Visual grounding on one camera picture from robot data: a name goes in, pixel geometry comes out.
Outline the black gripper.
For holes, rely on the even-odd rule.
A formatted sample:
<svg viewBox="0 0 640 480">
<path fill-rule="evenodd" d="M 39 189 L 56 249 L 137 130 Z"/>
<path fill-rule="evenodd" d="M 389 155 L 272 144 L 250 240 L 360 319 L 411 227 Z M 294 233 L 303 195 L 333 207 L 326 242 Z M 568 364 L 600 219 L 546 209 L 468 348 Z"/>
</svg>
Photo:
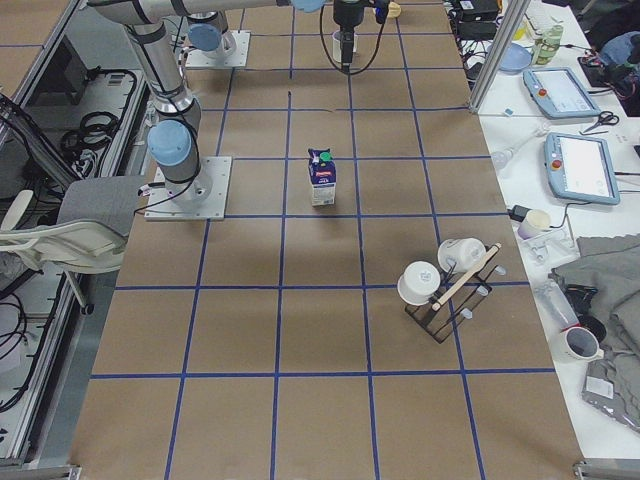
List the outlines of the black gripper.
<svg viewBox="0 0 640 480">
<path fill-rule="evenodd" d="M 359 0 L 334 0 L 333 20 L 341 30 L 341 66 L 353 61 L 353 32 L 362 23 L 362 3 Z"/>
</svg>

